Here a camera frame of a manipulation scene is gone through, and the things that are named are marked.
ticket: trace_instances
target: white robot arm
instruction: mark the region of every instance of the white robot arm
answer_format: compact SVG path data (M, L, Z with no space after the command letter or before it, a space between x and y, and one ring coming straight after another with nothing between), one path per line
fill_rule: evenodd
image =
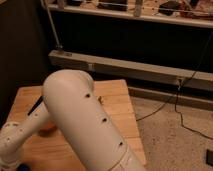
M50 75L43 85L44 102L22 124L6 124L2 129L2 169L15 170L22 144L51 117L86 170L145 171L92 89L93 80L83 71L62 70Z

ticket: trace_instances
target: gray carpet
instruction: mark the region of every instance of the gray carpet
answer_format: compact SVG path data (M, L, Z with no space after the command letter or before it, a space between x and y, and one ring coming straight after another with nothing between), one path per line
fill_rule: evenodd
M131 97L136 117L145 116L162 102ZM178 106L184 124L213 137L213 111ZM147 171L213 171L205 164L206 149L213 150L213 141L180 126L180 115L174 104L167 104L157 114L139 121L147 158Z

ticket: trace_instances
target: black power cable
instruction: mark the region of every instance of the black power cable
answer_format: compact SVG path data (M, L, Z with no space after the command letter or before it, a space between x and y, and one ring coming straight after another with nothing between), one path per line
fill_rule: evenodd
M207 40L206 43L205 43L205 46L204 46L203 51L202 51L201 56L200 56L199 63L198 63L198 65L197 65L197 67L195 68L195 70L194 70L193 74L191 75L191 77L189 77L189 78L186 79L185 81L180 81L180 82L179 82L178 90L177 90L177 92L176 92L175 106L174 106L174 107L175 107L175 112L178 113L178 114L180 114L181 126L182 126L183 128L185 128L185 129L187 129L187 130L189 130L189 131L191 131L191 132L193 132L193 133L196 133L196 134L198 134L198 135L200 135L200 136L202 136L202 137L204 137L204 138L210 139L210 140L213 140L213 137L210 137L210 136L208 136L208 135L206 135L206 134L203 134L203 133L200 132L200 131L194 130L194 129L189 128L189 127L187 127L186 125L184 125L183 114L182 114L182 112L180 112L180 111L177 110L177 105L178 105L179 94L180 94L180 92L181 92L181 88L184 87L187 83L189 83L189 82L194 78L194 76L196 75L196 73L198 72L198 70L199 70L201 64L203 63L203 60L204 60L204 58L205 58L205 55L206 55L207 49L208 49L208 47L209 47L209 43L210 43L210 41L212 40L212 37L213 37L213 32L210 33L210 35L209 35L209 37L208 37L208 40ZM152 112L152 113L150 113L150 114L148 114L148 115L146 115L146 116L144 116L144 117L142 117L142 118L137 119L136 121L141 121L141 120L144 120L144 119L146 119L146 118L148 118L148 117L150 117L150 116L155 115L155 114L158 113L160 110L162 110L162 109L166 106L166 104L169 103L169 102L171 101L171 99L172 99L174 96L175 96L175 94L172 94L171 96L169 96L169 98L168 98L157 110L155 110L154 112Z

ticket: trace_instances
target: wooden tabletop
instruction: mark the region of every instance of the wooden tabletop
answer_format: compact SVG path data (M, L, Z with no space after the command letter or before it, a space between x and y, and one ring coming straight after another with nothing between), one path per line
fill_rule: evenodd
M41 88L41 86L20 88L8 121L22 122L40 97ZM144 150L126 82L124 80L95 82L94 94L97 98L101 97L103 108L140 161L145 164ZM24 144L23 162L28 164L32 171L85 171L58 129L45 137L39 134L30 137Z

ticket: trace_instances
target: wall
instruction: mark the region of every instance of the wall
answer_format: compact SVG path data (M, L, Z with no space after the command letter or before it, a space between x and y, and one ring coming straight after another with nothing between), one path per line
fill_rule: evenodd
M40 84L48 74L48 46L38 11L37 0L8 0L0 5L0 124L17 88Z

